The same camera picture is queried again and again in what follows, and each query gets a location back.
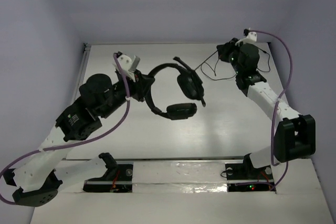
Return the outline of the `black over-ear headphones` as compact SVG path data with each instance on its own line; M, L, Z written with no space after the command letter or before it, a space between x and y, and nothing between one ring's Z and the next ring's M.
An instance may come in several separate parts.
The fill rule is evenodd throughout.
M156 66L149 72L149 77L154 78L160 71L165 68L173 68L179 72L177 76L177 83L181 88L183 94L190 100L200 101L202 106L206 106L204 100L203 82L194 69L181 60L179 57L174 57L177 63L164 63ZM166 111L160 110L153 101L151 90L145 96L145 102L149 109L158 116L166 119L185 120L193 117L197 112L197 105L195 103L178 103L166 107Z

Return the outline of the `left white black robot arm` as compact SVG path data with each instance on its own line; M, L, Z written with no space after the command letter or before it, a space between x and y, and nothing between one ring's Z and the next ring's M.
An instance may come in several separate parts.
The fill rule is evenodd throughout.
M71 149L95 142L116 130L126 119L130 99L144 101L155 78L136 71L134 77L117 74L112 83L103 73L90 76L79 87L80 96L56 119L55 128L61 130L59 139L46 139L39 149L29 152L2 171L5 183L17 189L8 205L40 207L54 199L60 190L83 180L116 181L119 165L110 153L72 167L64 172L56 169Z

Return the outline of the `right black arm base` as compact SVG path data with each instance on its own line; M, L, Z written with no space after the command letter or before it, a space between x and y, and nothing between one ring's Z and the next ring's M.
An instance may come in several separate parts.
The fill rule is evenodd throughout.
M243 163L228 163L220 176L227 181L227 190L233 192L275 191L270 166L247 170Z

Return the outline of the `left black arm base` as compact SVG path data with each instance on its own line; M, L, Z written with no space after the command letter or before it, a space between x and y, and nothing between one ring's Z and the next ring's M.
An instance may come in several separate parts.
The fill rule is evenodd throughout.
M118 168L106 171L102 177L84 182L83 191L87 193L131 193L133 164L119 164Z

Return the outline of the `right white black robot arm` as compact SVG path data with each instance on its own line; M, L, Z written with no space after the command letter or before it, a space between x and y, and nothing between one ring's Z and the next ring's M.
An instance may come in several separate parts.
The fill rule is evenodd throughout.
M267 79L260 73L259 48L251 39L233 38L216 47L218 58L231 64L238 89L253 101L271 120L270 146L248 154L243 174L255 178L261 168L277 166L294 159L305 158L316 152L316 122L290 107L276 94Z

